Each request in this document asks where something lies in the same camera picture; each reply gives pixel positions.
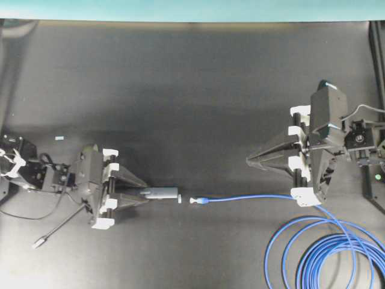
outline teal wall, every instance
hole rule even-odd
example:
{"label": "teal wall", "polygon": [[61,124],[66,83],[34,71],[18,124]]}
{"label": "teal wall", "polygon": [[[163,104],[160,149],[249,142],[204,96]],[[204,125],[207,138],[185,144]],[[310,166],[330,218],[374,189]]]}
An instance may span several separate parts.
{"label": "teal wall", "polygon": [[385,0],[1,0],[1,18],[303,22],[385,19]]}

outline coiled blue cable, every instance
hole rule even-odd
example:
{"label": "coiled blue cable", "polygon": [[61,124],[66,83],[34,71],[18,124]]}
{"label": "coiled blue cable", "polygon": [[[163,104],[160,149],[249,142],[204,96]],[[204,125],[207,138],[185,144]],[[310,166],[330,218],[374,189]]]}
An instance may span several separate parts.
{"label": "coiled blue cable", "polygon": [[[222,197],[222,198],[210,198],[210,197],[200,197],[197,199],[193,199],[193,202],[197,202],[199,204],[207,204],[210,202],[228,202],[231,200],[243,200],[243,199],[255,199],[255,198],[273,198],[273,199],[287,199],[294,200],[294,198],[287,195],[280,194],[251,194],[246,196],[235,196],[235,197]],[[265,279],[268,288],[272,289],[272,285],[270,282],[270,277],[268,273],[268,260],[270,255],[270,250],[279,237],[279,235],[285,231],[288,227],[300,223],[303,221],[316,221],[311,223],[301,230],[299,230],[286,245],[285,250],[282,256],[282,276],[283,282],[285,283],[285,287],[290,289],[288,284],[288,277],[286,273],[286,262],[289,249],[293,245],[294,241],[308,229],[316,227],[318,225],[323,225],[327,223],[331,223],[335,226],[338,226],[343,234],[333,234],[322,237],[316,243],[306,250],[306,253],[302,256],[301,261],[298,265],[298,270],[295,276],[295,285],[297,289],[319,289],[320,288],[320,275],[321,269],[327,260],[328,257],[345,250],[350,250],[353,258],[353,269],[352,274],[347,285],[347,289],[351,288],[353,285],[354,279],[356,277],[357,272],[357,260],[356,260],[356,252],[363,254],[367,257],[371,269],[371,281],[369,284],[369,288],[373,288],[374,282],[374,266],[373,263],[378,267],[379,271],[385,278],[385,245],[370,232],[365,230],[364,228],[350,222],[345,222],[338,220],[335,218],[332,213],[328,212],[325,208],[321,206],[316,206],[317,209],[325,213],[329,216],[330,219],[323,217],[300,217],[295,220],[292,220],[285,224],[282,228],[280,228],[271,238],[264,259],[264,271],[265,271]],[[358,237],[352,230],[348,227],[352,227],[366,236],[368,236],[374,243],[369,242],[363,238]]]}

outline white clip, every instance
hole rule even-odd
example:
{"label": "white clip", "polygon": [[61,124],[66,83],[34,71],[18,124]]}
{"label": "white clip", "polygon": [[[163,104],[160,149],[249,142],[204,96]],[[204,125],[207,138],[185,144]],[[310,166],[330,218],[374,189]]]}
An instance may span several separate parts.
{"label": "white clip", "polygon": [[107,230],[115,225],[115,220],[110,218],[96,218],[95,224],[91,227],[93,229]]}
{"label": "white clip", "polygon": [[115,157],[119,156],[119,151],[117,149],[103,149],[104,161],[108,160],[112,155],[114,155]]}
{"label": "white clip", "polygon": [[[1,156],[6,157],[5,152],[3,154],[3,151],[1,152]],[[1,176],[9,176],[10,178],[17,178],[19,174],[17,173],[19,169],[26,165],[26,161],[20,156],[19,152],[15,149],[14,151],[14,158],[13,160],[6,158],[9,162],[14,163],[15,165],[8,173],[2,173]]]}
{"label": "white clip", "polygon": [[301,115],[301,122],[304,122],[306,126],[310,125],[310,105],[299,105],[297,107],[290,108],[290,115],[293,116],[295,113]]}
{"label": "white clip", "polygon": [[313,188],[292,188],[290,190],[290,194],[297,201],[297,204],[300,207],[311,207],[321,204],[316,197]]}
{"label": "white clip", "polygon": [[117,199],[111,199],[109,195],[106,195],[103,205],[100,207],[99,212],[101,214],[107,212],[107,209],[116,209],[118,207],[118,200]]}
{"label": "white clip", "polygon": [[310,182],[311,174],[310,174],[309,165],[306,163],[306,158],[302,152],[300,152],[299,155],[293,155],[289,157],[288,165],[292,172],[294,172],[295,169],[300,169],[301,176],[303,178],[306,178],[307,181]]}

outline black wire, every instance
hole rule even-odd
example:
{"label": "black wire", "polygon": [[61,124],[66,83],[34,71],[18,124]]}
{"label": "black wire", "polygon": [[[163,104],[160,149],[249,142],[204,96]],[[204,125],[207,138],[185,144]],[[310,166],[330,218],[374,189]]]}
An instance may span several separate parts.
{"label": "black wire", "polygon": [[80,202],[75,201],[75,199],[73,198],[73,196],[71,196],[71,194],[70,194],[68,191],[66,192],[66,194],[68,195],[69,199],[70,199],[72,202],[74,202],[74,203],[76,203],[76,204],[78,204],[78,205],[83,204],[81,201],[80,201]]}
{"label": "black wire", "polygon": [[56,170],[56,167],[55,167],[55,164],[54,162],[52,161],[52,158],[49,154],[47,154],[46,152],[40,154],[38,156],[38,160],[40,163],[42,163],[43,165],[45,166],[49,166],[51,167],[53,170]]}
{"label": "black wire", "polygon": [[60,193],[60,197],[59,197],[57,203],[55,204],[55,206],[53,207],[53,209],[52,209],[48,214],[45,214],[45,215],[43,215],[43,216],[41,216],[41,217],[36,217],[36,218],[34,218],[34,217],[18,216],[18,215],[14,215],[14,214],[5,212],[5,211],[3,211],[3,210],[1,210],[1,209],[0,209],[0,213],[1,213],[1,214],[4,214],[4,215],[6,215],[6,216],[9,216],[9,217],[17,218],[17,219],[23,219],[23,220],[42,220],[42,219],[45,219],[45,218],[49,217],[50,215],[52,215],[52,214],[57,210],[57,208],[59,207],[59,204],[60,204],[60,202],[61,202],[61,200],[62,200],[62,198],[63,198],[63,196],[64,196],[65,193],[66,193],[65,191],[62,191],[62,192]]}

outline screw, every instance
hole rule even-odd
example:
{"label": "screw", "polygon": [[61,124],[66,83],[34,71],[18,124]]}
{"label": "screw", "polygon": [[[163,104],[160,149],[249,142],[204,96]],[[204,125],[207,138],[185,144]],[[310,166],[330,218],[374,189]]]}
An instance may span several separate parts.
{"label": "screw", "polygon": [[364,137],[363,137],[363,135],[361,135],[361,134],[359,134],[359,135],[356,137],[356,142],[358,142],[358,143],[363,142],[363,140],[364,140]]}

